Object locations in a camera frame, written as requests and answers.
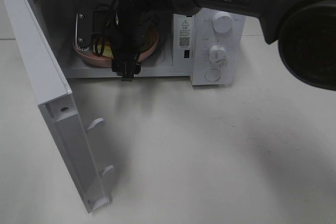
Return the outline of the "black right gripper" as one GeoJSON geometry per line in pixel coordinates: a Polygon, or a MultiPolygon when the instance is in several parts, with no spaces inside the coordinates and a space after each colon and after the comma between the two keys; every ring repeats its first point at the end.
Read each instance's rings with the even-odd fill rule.
{"type": "Polygon", "coordinates": [[[158,23],[154,12],[119,15],[113,11],[108,15],[107,9],[96,9],[93,11],[92,45],[101,57],[108,41],[114,56],[112,71],[121,77],[121,81],[131,82],[141,71],[139,57],[145,36],[151,27],[158,30],[158,23]]]}

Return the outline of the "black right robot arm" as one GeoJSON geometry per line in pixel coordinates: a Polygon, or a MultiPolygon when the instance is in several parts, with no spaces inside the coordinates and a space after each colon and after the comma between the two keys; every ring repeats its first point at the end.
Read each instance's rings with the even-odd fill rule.
{"type": "Polygon", "coordinates": [[[111,69],[131,81],[141,70],[140,49],[153,15],[195,15],[202,8],[257,18],[265,42],[300,81],[335,90],[335,0],[113,0],[101,28],[113,53],[111,69]]]}

